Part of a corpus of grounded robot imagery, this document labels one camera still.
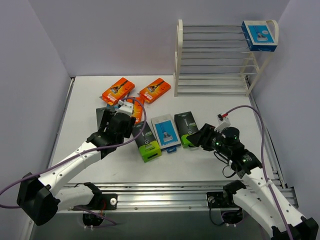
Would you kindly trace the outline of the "blue white Harry's razor box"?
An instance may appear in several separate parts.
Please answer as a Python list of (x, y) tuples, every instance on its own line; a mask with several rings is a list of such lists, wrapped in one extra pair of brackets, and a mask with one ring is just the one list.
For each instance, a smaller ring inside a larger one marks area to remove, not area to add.
[(160, 150), (166, 151), (168, 154), (176, 152), (177, 148), (181, 146), (181, 140), (172, 116), (165, 114), (153, 117), (151, 125)]

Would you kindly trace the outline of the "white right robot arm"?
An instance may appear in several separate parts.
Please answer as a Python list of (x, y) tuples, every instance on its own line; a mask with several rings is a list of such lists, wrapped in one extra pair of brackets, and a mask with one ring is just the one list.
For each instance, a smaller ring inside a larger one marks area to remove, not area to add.
[(214, 126), (205, 124), (187, 137), (194, 146), (227, 158), (228, 165), (239, 177), (223, 187), (223, 203), (246, 211), (273, 240), (315, 240), (318, 223), (312, 217), (306, 218), (287, 200), (239, 136), (240, 131), (235, 127), (217, 132)]

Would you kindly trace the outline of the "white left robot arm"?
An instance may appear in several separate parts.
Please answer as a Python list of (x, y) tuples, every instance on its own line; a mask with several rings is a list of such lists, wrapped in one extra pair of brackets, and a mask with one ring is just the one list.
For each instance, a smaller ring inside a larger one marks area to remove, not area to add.
[(90, 165), (102, 160), (129, 138), (135, 117), (133, 107), (106, 109), (97, 132), (92, 133), (72, 154), (47, 172), (28, 173), (20, 183), (17, 204), (37, 226), (49, 222), (57, 212), (77, 206), (89, 210), (103, 207), (102, 191), (91, 182), (73, 188), (64, 186)]

